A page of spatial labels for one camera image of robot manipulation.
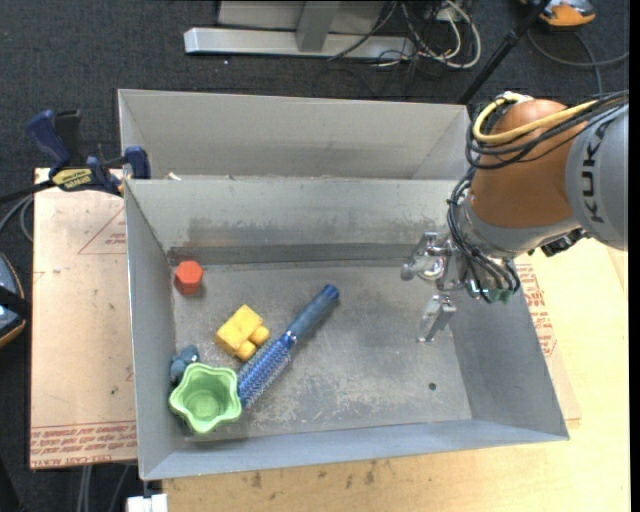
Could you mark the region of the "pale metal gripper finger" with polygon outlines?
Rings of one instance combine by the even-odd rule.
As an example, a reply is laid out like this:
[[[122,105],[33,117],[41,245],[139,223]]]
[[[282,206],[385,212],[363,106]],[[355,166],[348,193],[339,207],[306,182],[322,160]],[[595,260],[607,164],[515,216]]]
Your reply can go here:
[[[430,343],[434,340],[438,332],[438,318],[441,309],[441,297],[439,295],[432,296],[426,303],[420,322],[417,341],[421,343]]]
[[[433,314],[432,325],[427,335],[427,340],[429,342],[432,342],[435,339],[436,334],[447,326],[450,319],[456,312],[457,308],[451,300],[445,298],[439,299],[439,306]]]

